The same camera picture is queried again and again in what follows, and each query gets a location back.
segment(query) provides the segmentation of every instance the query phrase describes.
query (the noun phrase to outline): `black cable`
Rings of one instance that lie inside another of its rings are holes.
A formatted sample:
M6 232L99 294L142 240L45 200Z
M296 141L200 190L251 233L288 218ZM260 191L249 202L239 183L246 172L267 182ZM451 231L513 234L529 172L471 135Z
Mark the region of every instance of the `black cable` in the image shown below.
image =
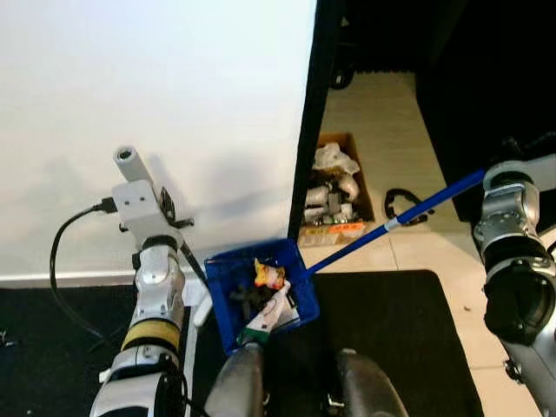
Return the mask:
M87 354L92 354L93 352L95 352L100 346L103 345L111 345L113 346L117 340L115 340L116 336L118 336L120 333L122 333L123 331L127 330L129 327L128 324L123 324L121 325L119 328L117 328L116 330L114 330L112 333L110 333L110 335L108 336L108 340L104 340L101 339L99 340L97 343L95 343L93 346L91 346L89 348L89 350L87 351Z
M202 417L210 417L209 413L205 411L205 409L193 402L188 397L188 381L185 379L185 375L181 374L182 376L182 384L183 384L183 402L186 406L189 406L193 411L197 414L201 415Z
M556 132L554 131L548 131L544 134L542 134L541 136L537 137L535 140L526 143L523 148L525 150L531 150L533 148L535 148L536 146L539 146L540 144L542 144L543 142L547 142L550 139L556 139Z
M185 256L185 259L187 259L187 261L189 262L189 265L191 265L193 272L196 273L196 275L199 277L199 279L205 285L205 287L209 289L209 286L207 284L207 276L205 275L204 272L202 272L201 265L199 265L199 262L193 256L193 253L191 252L191 249L189 248L188 244L184 242L180 250L182 251L183 256Z
M92 207L85 209L84 211L77 213L76 215L70 217L56 232L54 241L52 242L52 249L50 250L50 291L58 307L78 326L86 330L87 332L93 334L96 338L100 339L103 343L109 343L108 339L104 334L96 329L91 323L86 321L79 315L69 304L62 298L60 291L58 290L58 285L56 282L56 255L58 252L58 245L60 244L60 239L62 234L68 226L75 220L80 219L84 215L92 213L94 211L104 211L105 213L114 213L116 211L116 205L112 198L103 198L100 204L96 204Z

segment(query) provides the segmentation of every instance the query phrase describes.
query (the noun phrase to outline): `black wheel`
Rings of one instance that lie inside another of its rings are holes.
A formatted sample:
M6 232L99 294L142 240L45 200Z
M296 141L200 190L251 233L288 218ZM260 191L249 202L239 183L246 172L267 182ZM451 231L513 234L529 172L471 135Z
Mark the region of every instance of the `black wheel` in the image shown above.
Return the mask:
M330 80L331 89L345 89L354 79L355 71L353 69L336 68L332 72Z

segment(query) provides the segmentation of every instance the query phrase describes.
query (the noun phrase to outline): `blue handle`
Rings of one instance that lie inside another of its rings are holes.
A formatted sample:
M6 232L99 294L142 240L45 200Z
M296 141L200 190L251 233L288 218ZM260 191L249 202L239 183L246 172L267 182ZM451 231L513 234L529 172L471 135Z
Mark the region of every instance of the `blue handle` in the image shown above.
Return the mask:
M428 197L424 202L420 202L419 204L411 207L408 211L398 215L394 219L390 220L390 222L379 226L375 230L367 233L366 235L360 237L354 242L351 242L346 247L340 249L338 252L334 252L329 257L324 258L322 261L317 262L311 268L309 268L305 275L307 277L311 276L317 271L327 267L332 262L338 261L340 258L347 254L351 254L353 251L359 249L362 246L365 246L367 243L372 242L374 239L385 235L390 231L392 228L399 226L400 224L404 224L410 222L418 215L422 215L426 213L428 210L438 206L439 204L454 198L458 194L463 193L467 189L474 187L477 184L480 184L483 181L483 177L485 176L485 170L479 169L478 171L473 172L471 175L468 175L459 181L449 185L445 189L439 191L435 195Z

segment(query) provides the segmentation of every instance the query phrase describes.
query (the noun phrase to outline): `black floor mat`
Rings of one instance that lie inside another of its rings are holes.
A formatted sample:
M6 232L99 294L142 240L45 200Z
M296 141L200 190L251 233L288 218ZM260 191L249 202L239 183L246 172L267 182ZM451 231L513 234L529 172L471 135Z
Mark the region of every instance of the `black floor mat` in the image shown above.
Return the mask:
M268 415L321 416L337 388L334 353L354 348L390 377L411 417L482 416L438 277L430 271L314 278L321 318L271 339ZM202 404L225 361L214 316L197 339L193 398Z
M68 288L64 298L104 334L120 329L111 347L74 325L48 289L0 290L0 331L19 344L0 347L0 414L11 416L89 416L98 373L110 367L120 349L136 304L131 286ZM189 310L186 309L187 334Z

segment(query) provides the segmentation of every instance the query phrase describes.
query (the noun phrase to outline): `floor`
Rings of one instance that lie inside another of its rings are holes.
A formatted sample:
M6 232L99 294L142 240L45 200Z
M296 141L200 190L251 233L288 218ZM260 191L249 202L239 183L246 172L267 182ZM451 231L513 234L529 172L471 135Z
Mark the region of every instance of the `floor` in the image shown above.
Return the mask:
M445 186L411 74L356 75L347 89L330 91L321 131L353 134L377 224L386 218L382 202L388 189L410 189L423 198ZM310 266L337 249L301 252ZM440 206L429 222L398 228L325 272L422 268L440 277L485 416L538 416L526 388L506 376L506 353L483 323L486 275L469 226L458 221L451 202Z

